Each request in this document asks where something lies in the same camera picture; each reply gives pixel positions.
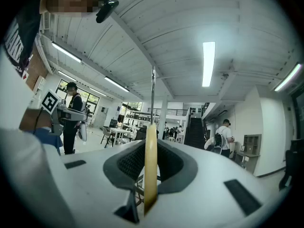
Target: black pants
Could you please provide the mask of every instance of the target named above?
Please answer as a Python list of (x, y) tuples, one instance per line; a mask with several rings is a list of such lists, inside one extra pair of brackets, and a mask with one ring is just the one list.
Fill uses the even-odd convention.
[(226, 156), (227, 158), (229, 158), (229, 155), (230, 155), (230, 149), (227, 149), (227, 150), (222, 150), (221, 155), (224, 155), (224, 156)]
[(65, 154), (73, 153), (76, 133), (76, 128), (68, 132), (63, 132), (63, 148), (65, 149)]

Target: balcony railing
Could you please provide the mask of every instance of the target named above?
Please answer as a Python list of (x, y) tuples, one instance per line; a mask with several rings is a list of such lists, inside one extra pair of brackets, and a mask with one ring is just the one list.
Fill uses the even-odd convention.
[[(167, 109), (167, 115), (174, 115), (174, 116), (186, 116), (187, 110), (182, 109)], [(156, 114), (161, 115), (162, 109), (161, 108), (154, 108), (153, 114), (156, 112)]]

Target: headphones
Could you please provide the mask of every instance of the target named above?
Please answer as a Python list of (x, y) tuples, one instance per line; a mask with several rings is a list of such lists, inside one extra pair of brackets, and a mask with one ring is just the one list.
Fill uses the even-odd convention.
[(118, 0), (104, 0), (104, 4), (100, 7), (99, 12), (96, 14), (96, 22), (98, 24), (104, 22), (118, 6), (118, 4)]

